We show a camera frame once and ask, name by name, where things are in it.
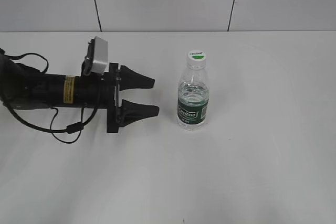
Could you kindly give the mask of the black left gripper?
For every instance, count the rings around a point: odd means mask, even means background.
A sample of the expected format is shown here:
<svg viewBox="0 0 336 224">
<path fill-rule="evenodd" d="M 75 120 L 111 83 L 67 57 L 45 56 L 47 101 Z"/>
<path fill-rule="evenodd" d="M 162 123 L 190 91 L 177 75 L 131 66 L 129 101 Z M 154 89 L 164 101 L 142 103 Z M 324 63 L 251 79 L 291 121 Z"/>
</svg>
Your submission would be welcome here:
<svg viewBox="0 0 336 224">
<path fill-rule="evenodd" d="M 125 127 L 136 121 L 158 116 L 159 107 L 137 104 L 122 100 L 119 107 L 119 91 L 130 89 L 152 89 L 155 80 L 141 75 L 118 63 L 109 63 L 109 71 L 104 73 L 104 88 L 107 93 L 107 133 L 118 133 L 119 127 Z"/>
</svg>

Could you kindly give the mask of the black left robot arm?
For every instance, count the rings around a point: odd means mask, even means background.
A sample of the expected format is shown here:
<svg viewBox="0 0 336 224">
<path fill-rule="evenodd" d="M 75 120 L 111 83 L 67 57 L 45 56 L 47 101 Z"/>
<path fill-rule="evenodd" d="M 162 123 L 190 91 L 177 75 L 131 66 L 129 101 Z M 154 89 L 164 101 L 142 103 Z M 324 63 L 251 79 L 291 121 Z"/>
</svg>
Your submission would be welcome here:
<svg viewBox="0 0 336 224">
<path fill-rule="evenodd" d="M 110 63 L 103 74 L 67 76 L 26 66 L 19 62 L 23 57 L 1 51 L 1 101 L 14 118 L 34 130 L 56 134 L 79 132 L 103 109 L 107 112 L 107 132 L 116 133 L 121 127 L 159 114 L 158 106 L 119 98 L 120 91 L 152 89 L 155 83 L 154 79 L 124 65 Z M 89 108 L 92 113 L 86 120 L 55 130 L 29 123 L 17 114 L 18 110 L 52 108 Z"/>
</svg>

